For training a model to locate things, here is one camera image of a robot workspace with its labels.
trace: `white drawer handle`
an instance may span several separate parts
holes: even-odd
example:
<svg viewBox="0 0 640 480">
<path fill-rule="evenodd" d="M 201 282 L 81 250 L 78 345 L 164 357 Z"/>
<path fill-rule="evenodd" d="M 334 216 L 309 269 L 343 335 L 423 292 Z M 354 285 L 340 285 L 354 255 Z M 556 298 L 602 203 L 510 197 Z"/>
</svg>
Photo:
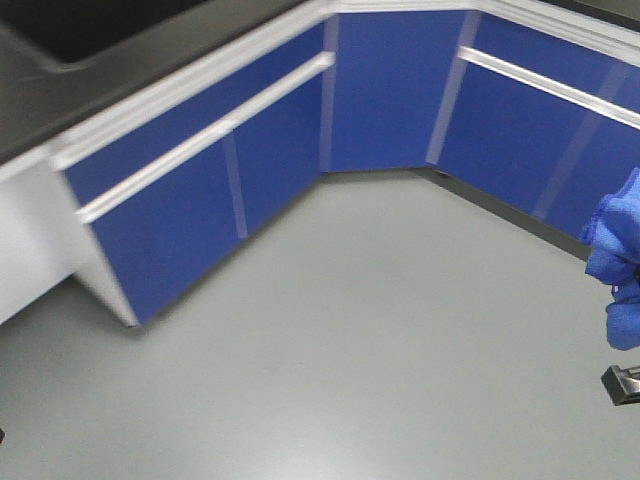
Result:
<svg viewBox="0 0 640 480">
<path fill-rule="evenodd" d="M 570 87 L 475 48 L 460 47 L 458 49 L 458 58 L 640 130 L 640 114 L 633 110 L 608 102 L 595 95 Z"/>
<path fill-rule="evenodd" d="M 143 188 L 151 185 L 170 171 L 174 170 L 190 158 L 210 147 L 234 128 L 249 120 L 269 105 L 292 92 L 335 62 L 333 52 L 322 52 L 302 64 L 276 83 L 247 100 L 217 122 L 193 137 L 185 140 L 177 147 L 157 158 L 149 165 L 118 183 L 105 193 L 76 210 L 82 223 L 91 223 L 111 211 Z"/>
</svg>

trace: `black sink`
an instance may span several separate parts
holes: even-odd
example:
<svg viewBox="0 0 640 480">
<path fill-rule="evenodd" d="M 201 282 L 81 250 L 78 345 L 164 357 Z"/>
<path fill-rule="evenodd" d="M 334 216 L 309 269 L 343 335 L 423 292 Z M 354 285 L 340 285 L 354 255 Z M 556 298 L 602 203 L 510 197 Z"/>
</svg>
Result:
<svg viewBox="0 0 640 480">
<path fill-rule="evenodd" d="M 0 21 L 73 63 L 207 1 L 214 0 L 0 0 Z"/>
</svg>

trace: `gray floor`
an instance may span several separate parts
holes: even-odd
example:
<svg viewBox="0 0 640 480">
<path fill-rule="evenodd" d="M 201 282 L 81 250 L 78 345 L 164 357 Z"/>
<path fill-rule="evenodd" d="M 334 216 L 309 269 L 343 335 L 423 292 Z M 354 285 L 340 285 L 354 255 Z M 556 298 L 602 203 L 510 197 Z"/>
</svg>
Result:
<svg viewBox="0 0 640 480">
<path fill-rule="evenodd" d="M 73 281 L 0 327 L 0 478 L 637 478 L 599 376 L 640 352 L 582 270 L 412 174 L 333 177 L 148 327 Z"/>
</svg>

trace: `blue towel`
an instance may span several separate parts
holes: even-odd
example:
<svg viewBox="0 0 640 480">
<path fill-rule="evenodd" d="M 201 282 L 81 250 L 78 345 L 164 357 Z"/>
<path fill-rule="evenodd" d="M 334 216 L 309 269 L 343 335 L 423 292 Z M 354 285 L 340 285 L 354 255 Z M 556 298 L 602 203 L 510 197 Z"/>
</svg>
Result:
<svg viewBox="0 0 640 480">
<path fill-rule="evenodd" d="M 640 346 L 640 169 L 622 189 L 605 196 L 580 240 L 592 248 L 586 273 L 612 285 L 607 307 L 607 339 L 613 348 Z"/>
</svg>

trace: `blue cabinet door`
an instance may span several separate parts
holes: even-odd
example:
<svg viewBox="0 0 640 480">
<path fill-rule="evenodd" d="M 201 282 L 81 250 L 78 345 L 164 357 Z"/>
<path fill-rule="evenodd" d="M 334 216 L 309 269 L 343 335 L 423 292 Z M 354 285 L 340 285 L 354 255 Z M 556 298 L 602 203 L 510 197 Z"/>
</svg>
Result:
<svg viewBox="0 0 640 480">
<path fill-rule="evenodd" d="M 600 199 L 620 190 L 638 166 L 640 131 L 600 117 L 598 129 L 561 185 L 545 221 L 577 238 Z"/>
<path fill-rule="evenodd" d="M 143 323 L 238 242 L 222 147 L 182 164 L 93 229 Z"/>
<path fill-rule="evenodd" d="M 591 113 L 469 65 L 438 167 L 524 211 L 533 210 L 578 125 Z"/>
<path fill-rule="evenodd" d="M 249 233 L 319 175 L 321 90 L 317 76 L 234 131 Z"/>
<path fill-rule="evenodd" d="M 340 16 L 329 171 L 425 165 L 463 17 Z"/>
</svg>

